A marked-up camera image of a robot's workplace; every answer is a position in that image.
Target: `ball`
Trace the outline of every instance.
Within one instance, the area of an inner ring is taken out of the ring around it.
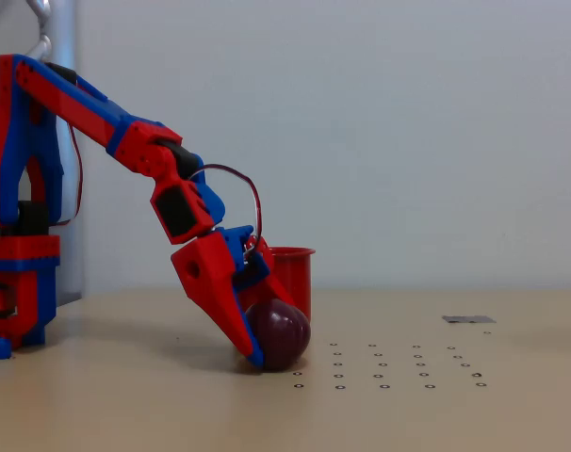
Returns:
[[[288,369],[301,357],[311,339],[306,315],[280,299],[255,303],[246,317],[265,355],[265,370]]]

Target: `table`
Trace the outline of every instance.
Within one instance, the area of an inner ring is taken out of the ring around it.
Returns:
[[[262,374],[180,290],[60,307],[0,361],[0,451],[571,450],[571,291],[316,291],[312,327]]]

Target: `metal pole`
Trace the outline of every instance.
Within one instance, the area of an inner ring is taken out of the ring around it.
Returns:
[[[41,29],[39,42],[37,42],[35,46],[26,53],[26,55],[34,59],[46,59],[51,55],[52,51],[51,40],[49,39],[46,30],[49,18],[51,17],[51,5],[49,5],[49,0],[25,1],[37,15],[37,18],[39,19],[39,28]]]

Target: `screw hole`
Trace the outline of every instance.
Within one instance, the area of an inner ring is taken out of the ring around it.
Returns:
[[[200,266],[198,266],[198,263],[195,261],[187,262],[185,265],[185,271],[194,280],[197,280],[200,277]]]

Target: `white wall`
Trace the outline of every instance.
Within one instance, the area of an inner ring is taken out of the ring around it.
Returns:
[[[316,285],[571,285],[571,0],[80,7],[83,76],[251,175]],[[178,284],[152,182],[83,147],[88,290]]]

